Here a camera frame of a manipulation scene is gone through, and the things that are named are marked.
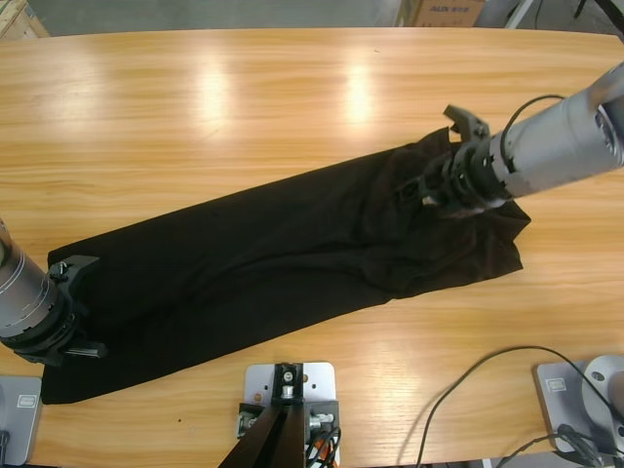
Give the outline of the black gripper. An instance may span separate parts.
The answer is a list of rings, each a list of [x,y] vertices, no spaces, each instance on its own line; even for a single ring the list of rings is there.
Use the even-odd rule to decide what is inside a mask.
[[[394,191],[397,207],[434,210],[440,217],[462,218],[501,207],[511,200],[497,177],[490,154],[491,139],[461,142],[424,175],[411,177]]]
[[[86,330],[85,308],[60,292],[38,325],[6,337],[5,345],[26,361],[59,367],[65,357],[101,359],[107,347],[91,340]]]

